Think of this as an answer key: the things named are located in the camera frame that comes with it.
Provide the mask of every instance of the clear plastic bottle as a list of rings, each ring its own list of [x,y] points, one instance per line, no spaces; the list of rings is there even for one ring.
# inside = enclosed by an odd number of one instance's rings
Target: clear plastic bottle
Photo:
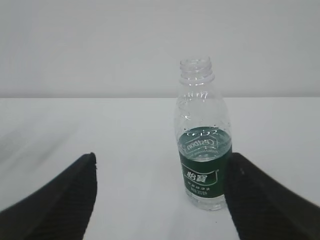
[[[182,60],[180,69],[174,129],[185,191],[198,208],[218,210],[226,206],[223,180],[232,154],[228,110],[209,57]]]

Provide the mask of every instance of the white backdrop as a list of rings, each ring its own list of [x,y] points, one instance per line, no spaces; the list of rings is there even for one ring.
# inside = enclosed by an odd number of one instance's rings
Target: white backdrop
[[[174,97],[207,54],[226,97],[320,96],[319,0],[0,0],[0,97]]]

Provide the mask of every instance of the bottle neck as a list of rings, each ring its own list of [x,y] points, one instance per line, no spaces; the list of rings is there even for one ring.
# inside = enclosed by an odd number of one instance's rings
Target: bottle neck
[[[209,57],[191,57],[180,62],[180,83],[187,86],[201,86],[212,82],[215,74]]]

